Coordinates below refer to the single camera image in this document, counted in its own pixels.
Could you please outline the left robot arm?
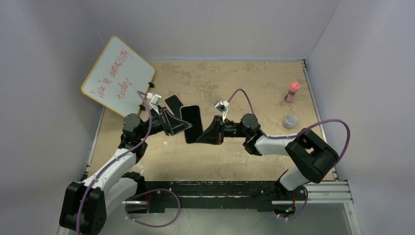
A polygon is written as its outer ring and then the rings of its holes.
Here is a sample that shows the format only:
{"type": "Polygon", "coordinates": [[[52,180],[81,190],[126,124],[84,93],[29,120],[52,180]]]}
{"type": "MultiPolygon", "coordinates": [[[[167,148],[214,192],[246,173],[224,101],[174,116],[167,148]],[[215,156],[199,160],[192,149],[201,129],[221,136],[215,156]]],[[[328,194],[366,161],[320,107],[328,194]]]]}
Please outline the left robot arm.
{"type": "Polygon", "coordinates": [[[147,190],[140,174],[128,172],[143,157],[145,140],[159,132],[174,136],[191,128],[191,123],[162,108],[143,121],[137,114],[123,120],[121,142],[115,154],[98,172],[81,182],[72,182],[65,191],[59,224],[77,234],[97,235],[109,215],[127,199],[140,200],[146,194],[160,193],[161,188],[147,190]]]}

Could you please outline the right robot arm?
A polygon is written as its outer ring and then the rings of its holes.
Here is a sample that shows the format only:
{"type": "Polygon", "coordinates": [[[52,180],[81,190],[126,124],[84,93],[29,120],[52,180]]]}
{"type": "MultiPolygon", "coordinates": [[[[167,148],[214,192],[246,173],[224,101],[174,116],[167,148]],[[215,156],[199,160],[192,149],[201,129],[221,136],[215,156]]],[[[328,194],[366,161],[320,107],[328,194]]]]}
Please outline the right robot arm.
{"type": "Polygon", "coordinates": [[[339,161],[338,153],[311,129],[292,136],[267,136],[254,114],[245,114],[239,123],[214,116],[211,125],[197,138],[197,143],[221,145],[225,138],[244,138],[250,155],[284,155],[294,168],[283,173],[275,185],[276,196],[287,199],[299,186],[320,183],[339,161]]]}

